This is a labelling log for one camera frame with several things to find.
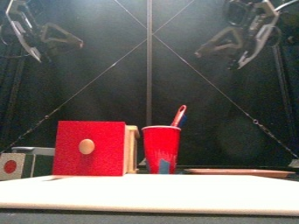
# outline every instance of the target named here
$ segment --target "red plastic cup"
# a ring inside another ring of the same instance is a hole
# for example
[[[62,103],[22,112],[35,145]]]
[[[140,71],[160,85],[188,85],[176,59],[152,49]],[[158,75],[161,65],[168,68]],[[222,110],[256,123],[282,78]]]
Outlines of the red plastic cup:
[[[173,126],[146,126],[144,133],[144,157],[152,174],[173,174],[181,129]]]

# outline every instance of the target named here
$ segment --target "black wall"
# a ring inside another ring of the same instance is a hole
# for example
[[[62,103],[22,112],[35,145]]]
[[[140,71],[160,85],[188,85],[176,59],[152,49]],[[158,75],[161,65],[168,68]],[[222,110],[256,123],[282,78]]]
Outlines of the black wall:
[[[228,26],[222,2],[153,1],[152,125],[170,124],[177,108],[188,106],[180,165],[286,165],[292,156],[245,115],[257,119],[285,145],[294,146],[273,49],[265,47],[234,72],[226,69],[224,56],[193,56]],[[146,1],[41,3],[39,22],[61,26],[82,39],[84,48],[51,62],[25,59],[2,146],[55,108],[15,145],[54,147],[58,120],[125,121],[141,131],[146,117]],[[142,157],[141,138],[138,160]]]

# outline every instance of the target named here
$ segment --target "blue object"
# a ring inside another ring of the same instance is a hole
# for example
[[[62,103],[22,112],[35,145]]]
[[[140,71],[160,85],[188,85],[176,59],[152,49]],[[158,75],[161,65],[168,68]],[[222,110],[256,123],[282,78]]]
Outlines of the blue object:
[[[178,122],[178,124],[177,124],[177,127],[178,127],[178,128],[184,125],[185,121],[186,121],[186,116],[182,115],[182,116],[181,116],[181,120],[180,120],[180,122]]]
[[[169,167],[170,164],[165,160],[160,159],[160,164],[158,164],[158,174],[169,174]]]

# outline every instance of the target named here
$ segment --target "cable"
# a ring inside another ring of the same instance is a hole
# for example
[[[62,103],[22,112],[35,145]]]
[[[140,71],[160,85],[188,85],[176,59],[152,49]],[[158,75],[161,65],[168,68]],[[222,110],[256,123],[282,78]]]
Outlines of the cable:
[[[196,70],[196,68],[189,64],[189,62],[180,56],[180,54],[153,35],[154,38],[162,43],[162,45],[172,51],[172,53],[178,57],[178,59],[185,63],[185,65],[192,69],[192,71],[209,83],[209,85],[217,90],[217,92],[224,96],[224,98],[232,103],[232,105],[238,109],[238,111],[250,119],[252,123],[260,128],[260,130],[276,141],[276,143],[284,148],[284,150],[294,157],[299,156],[286,147],[286,145],[280,141],[280,139],[273,135],[270,130],[258,123],[258,120],[253,118],[249,113],[232,101],[228,95],[218,89],[218,87],[209,81],[209,79]]]
[[[276,8],[274,8],[274,11],[280,11],[282,8],[285,8],[286,6],[289,6],[290,4],[294,4],[294,3],[299,3],[299,0],[293,0],[288,3],[284,3],[281,5],[278,5]]]
[[[90,80],[88,82],[88,84],[85,84],[78,91],[70,96],[70,98],[47,114],[42,117],[42,119],[15,138],[15,140],[3,148],[3,150],[0,150],[0,155],[2,153],[5,153],[13,146],[15,143],[19,142],[19,140],[23,139],[23,137],[30,134],[42,124],[42,122],[45,120],[47,120],[51,115],[61,109],[61,107],[89,87],[89,85],[98,79],[98,77],[101,77],[112,67],[116,66],[116,64],[136,50],[136,48],[138,48],[138,46],[146,41],[146,39],[144,39],[132,49],[130,51],[128,51],[128,53],[96,76],[96,78],[93,80]]]
[[[11,45],[11,43],[5,42],[3,37],[2,37],[2,29],[3,29],[3,24],[0,25],[0,40],[5,46],[9,46],[9,45]],[[13,56],[0,55],[0,58],[7,59],[7,60],[9,59],[19,59],[21,57],[26,57],[29,55],[30,55],[29,53],[21,54],[21,55],[13,55]]]

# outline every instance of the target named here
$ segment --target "table surface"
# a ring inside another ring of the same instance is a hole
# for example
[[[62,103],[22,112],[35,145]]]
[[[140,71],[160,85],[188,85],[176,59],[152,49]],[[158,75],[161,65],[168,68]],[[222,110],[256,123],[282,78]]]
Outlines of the table surface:
[[[0,207],[157,214],[299,215],[299,182],[238,175],[45,176],[0,183]]]

